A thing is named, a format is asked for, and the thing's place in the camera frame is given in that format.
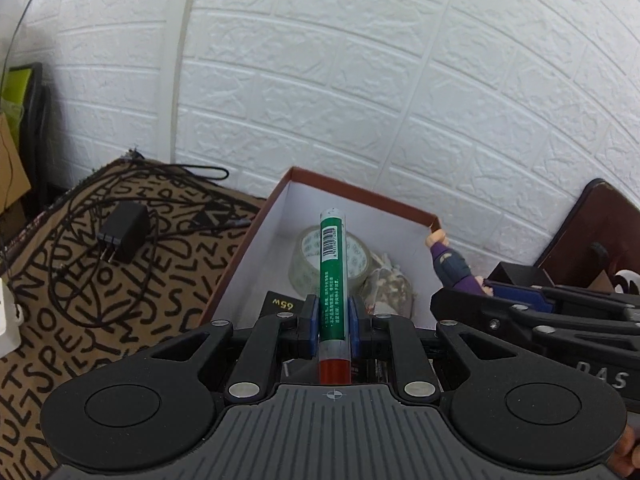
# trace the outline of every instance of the black power adapter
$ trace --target black power adapter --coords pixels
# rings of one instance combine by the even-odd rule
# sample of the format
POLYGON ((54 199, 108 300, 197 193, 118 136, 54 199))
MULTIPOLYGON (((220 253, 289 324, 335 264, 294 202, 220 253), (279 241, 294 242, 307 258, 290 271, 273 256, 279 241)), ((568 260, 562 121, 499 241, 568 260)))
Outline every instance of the black power adapter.
POLYGON ((149 211, 138 202, 122 201, 97 234, 100 259, 130 264, 151 229, 149 211))

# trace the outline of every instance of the brown patterned fabric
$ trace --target brown patterned fabric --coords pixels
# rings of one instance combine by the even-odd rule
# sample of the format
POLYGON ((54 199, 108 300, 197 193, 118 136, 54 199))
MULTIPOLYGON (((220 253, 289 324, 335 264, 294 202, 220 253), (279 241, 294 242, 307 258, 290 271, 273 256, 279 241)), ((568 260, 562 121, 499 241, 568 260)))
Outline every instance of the brown patterned fabric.
POLYGON ((247 227, 165 234, 253 219, 263 202, 181 168, 149 176, 148 168, 157 166, 115 161, 63 197, 10 249, 11 283, 24 323, 22 345, 0 360, 0 474, 6 480, 39 479, 55 467, 38 423, 54 388, 199 325, 247 227), (111 198, 135 198, 152 213, 152 232, 129 265, 100 261, 99 248, 88 249, 99 219, 104 222, 115 207, 92 204, 111 198))

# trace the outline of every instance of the human hand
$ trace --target human hand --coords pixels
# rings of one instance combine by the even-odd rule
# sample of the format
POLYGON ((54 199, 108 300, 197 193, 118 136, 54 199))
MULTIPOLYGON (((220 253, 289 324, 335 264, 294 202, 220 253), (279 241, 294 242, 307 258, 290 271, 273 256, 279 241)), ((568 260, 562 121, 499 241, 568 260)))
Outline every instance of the human hand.
POLYGON ((449 239, 447 238, 447 234, 446 232, 444 232, 443 229, 438 229, 437 231, 434 231, 429 236, 427 236, 427 239, 424 241, 424 244, 431 249, 431 247, 436 242, 441 242, 447 247, 449 247, 449 239))
POLYGON ((640 468, 640 446, 636 446, 636 434, 628 424, 609 458, 609 468, 622 478, 640 468))

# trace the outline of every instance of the plastic bag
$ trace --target plastic bag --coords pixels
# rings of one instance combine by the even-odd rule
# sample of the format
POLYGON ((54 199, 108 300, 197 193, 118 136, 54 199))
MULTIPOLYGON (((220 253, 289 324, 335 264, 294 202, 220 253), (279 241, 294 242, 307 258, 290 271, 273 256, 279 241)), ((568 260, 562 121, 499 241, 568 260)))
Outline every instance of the plastic bag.
POLYGON ((414 288, 399 266, 387 254, 372 254, 374 270, 365 280, 360 295, 368 314, 398 314, 411 318, 414 312, 414 288))

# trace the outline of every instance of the white power strip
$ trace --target white power strip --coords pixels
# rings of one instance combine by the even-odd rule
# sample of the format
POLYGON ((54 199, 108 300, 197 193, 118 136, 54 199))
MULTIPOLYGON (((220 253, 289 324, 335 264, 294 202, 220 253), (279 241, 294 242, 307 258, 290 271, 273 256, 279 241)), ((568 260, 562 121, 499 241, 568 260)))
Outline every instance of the white power strip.
POLYGON ((0 357, 13 352, 20 346, 22 308, 15 304, 14 295, 8 285, 0 280, 0 357))

